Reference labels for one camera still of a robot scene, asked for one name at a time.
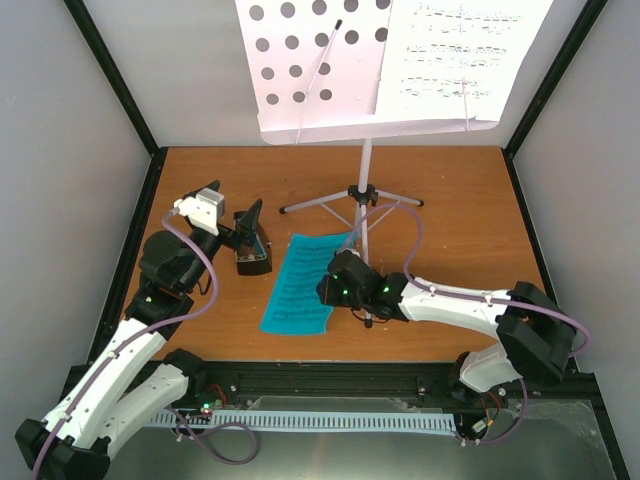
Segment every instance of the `perforated white strip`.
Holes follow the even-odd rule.
[[[214,427],[240,422],[258,432],[344,433],[387,432],[452,435],[453,415],[439,413],[342,413],[342,412],[260,412],[217,410],[211,419],[191,419],[194,426]],[[148,427],[170,428],[176,424],[169,412],[156,415]]]

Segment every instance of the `blue cloth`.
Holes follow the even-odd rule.
[[[348,233],[307,237],[294,234],[271,294],[260,330],[280,335],[327,333],[333,311],[320,303],[316,285]]]

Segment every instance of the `wooden table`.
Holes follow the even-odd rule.
[[[336,309],[325,335],[279,336],[260,332],[260,321],[293,233],[323,235],[346,226],[321,207],[278,213],[278,208],[334,193],[356,183],[358,147],[171,148],[158,185],[145,239],[161,229],[161,217],[177,198],[214,179],[222,182],[227,215],[264,200],[261,223],[273,249],[273,272],[240,277],[234,254],[215,258],[221,290],[205,315],[184,323],[161,358],[175,348],[206,360],[260,361],[451,361],[465,350],[482,349],[491,338],[432,322],[390,321],[365,329],[348,309]],[[370,181],[378,188],[419,197],[425,241],[412,273],[450,285],[511,288],[542,281],[516,202],[502,153],[497,147],[375,147]],[[353,217],[354,201],[332,207]],[[181,228],[183,220],[174,220]],[[400,271],[416,240],[405,212],[394,212],[370,233],[372,264],[383,273]],[[127,302],[137,287],[137,273]],[[196,305],[205,302],[194,294]]]

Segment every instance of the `robotic arm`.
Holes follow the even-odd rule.
[[[325,305],[363,309],[383,320],[447,323],[499,340],[480,352],[465,352],[456,361],[451,392],[461,401],[518,378],[541,385],[560,383],[576,331],[548,315],[491,301],[515,300],[562,313],[534,285],[518,282],[512,290],[480,291],[414,280],[425,289],[409,283],[403,273],[382,276],[357,252],[344,250],[329,264],[317,292]],[[372,321],[365,320],[365,325],[370,328]]]
[[[262,201],[256,201],[246,212],[237,212],[235,228],[228,228],[218,223],[225,205],[219,186],[215,181],[175,202],[178,214],[192,227],[189,239],[209,260],[223,245],[235,250],[240,274],[270,270],[268,252],[259,236]],[[245,257],[261,260],[259,268],[248,268]],[[195,252],[166,230],[154,233],[145,242],[139,266],[140,287],[102,354],[42,421],[25,420],[16,432],[29,468],[34,469],[45,450],[39,468],[44,478],[104,478],[111,459],[126,441],[154,414],[182,398],[198,378],[202,360],[176,350],[145,382],[124,395],[141,368],[181,323],[166,321],[191,309],[189,294],[206,270]],[[135,335],[138,338],[122,348]]]

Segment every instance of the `white paper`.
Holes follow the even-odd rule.
[[[376,115],[499,121],[553,0],[395,0]]]

